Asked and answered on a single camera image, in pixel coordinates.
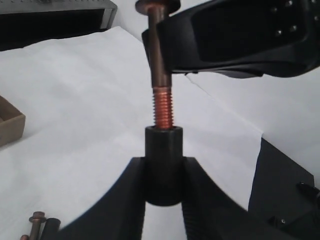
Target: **bolt head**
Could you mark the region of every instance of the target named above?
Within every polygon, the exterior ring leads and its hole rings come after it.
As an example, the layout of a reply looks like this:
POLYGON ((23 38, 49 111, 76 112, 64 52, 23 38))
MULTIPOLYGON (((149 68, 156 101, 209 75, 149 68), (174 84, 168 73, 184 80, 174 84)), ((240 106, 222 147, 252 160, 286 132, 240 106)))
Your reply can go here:
POLYGON ((148 15, 149 8, 165 7, 169 14, 179 10, 181 7, 180 0, 138 0, 135 3, 135 9, 138 13, 148 15))
POLYGON ((45 213, 42 211, 35 211, 32 217, 29 218, 29 221, 32 223, 33 221, 40 221, 44 223, 47 219, 45 218, 45 213))

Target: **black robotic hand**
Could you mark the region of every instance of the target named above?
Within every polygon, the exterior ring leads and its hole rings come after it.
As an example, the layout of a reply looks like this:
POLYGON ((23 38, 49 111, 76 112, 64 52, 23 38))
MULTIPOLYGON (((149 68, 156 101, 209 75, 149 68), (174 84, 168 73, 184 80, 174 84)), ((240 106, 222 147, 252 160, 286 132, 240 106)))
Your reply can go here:
MULTIPOLYGON (((287 78, 320 65, 317 0, 212 0, 160 22, 157 31, 173 74, 287 78)), ((148 49, 148 30, 142 39, 148 49)))

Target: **black cylindrical spacer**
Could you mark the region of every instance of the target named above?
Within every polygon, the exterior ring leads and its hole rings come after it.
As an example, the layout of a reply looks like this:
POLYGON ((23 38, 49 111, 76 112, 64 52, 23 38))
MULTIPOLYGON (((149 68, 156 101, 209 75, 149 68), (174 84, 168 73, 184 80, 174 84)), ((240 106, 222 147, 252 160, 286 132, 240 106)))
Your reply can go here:
POLYGON ((145 195, 156 206, 173 206, 183 196, 183 129, 145 129, 145 195))
POLYGON ((48 218, 45 222, 41 239, 40 240, 52 240, 58 233, 61 221, 57 218, 48 218))

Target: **bolt thread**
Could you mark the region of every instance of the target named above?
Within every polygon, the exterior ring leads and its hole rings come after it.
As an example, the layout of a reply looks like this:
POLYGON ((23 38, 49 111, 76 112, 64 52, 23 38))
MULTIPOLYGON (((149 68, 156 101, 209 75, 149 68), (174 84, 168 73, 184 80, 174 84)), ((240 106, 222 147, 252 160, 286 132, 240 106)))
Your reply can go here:
POLYGON ((171 129, 174 125, 171 87, 153 89, 154 123, 158 129, 171 129))

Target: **bolt shaft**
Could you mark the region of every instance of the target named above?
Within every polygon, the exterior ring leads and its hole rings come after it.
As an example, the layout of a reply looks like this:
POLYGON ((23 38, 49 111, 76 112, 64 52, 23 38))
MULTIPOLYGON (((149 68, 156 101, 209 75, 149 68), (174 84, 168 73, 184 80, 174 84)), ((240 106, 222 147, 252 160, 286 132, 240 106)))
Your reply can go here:
POLYGON ((148 10, 149 20, 149 58, 151 68, 151 84, 154 100, 154 122, 159 129, 173 127, 172 76, 165 69, 161 53, 157 24, 169 17, 166 6, 155 5, 148 10))
POLYGON ((29 240, 38 240, 41 227, 41 221, 39 219, 32 220, 32 227, 29 240))
POLYGON ((179 0, 139 0, 138 12, 148 16, 149 46, 148 56, 151 70, 151 85, 154 100, 154 122, 161 130, 173 127, 172 76, 165 68, 161 52, 157 24, 169 17, 180 7, 179 0))

